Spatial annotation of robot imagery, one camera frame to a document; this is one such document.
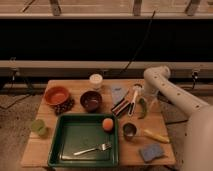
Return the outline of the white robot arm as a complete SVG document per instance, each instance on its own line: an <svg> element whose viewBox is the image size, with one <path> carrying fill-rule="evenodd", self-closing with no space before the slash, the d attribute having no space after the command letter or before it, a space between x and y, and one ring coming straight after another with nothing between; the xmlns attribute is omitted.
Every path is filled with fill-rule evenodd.
<svg viewBox="0 0 213 171"><path fill-rule="evenodd" d="M167 66L144 71L144 91L160 91L188 117L181 171L213 171L213 105L169 81Z"/></svg>

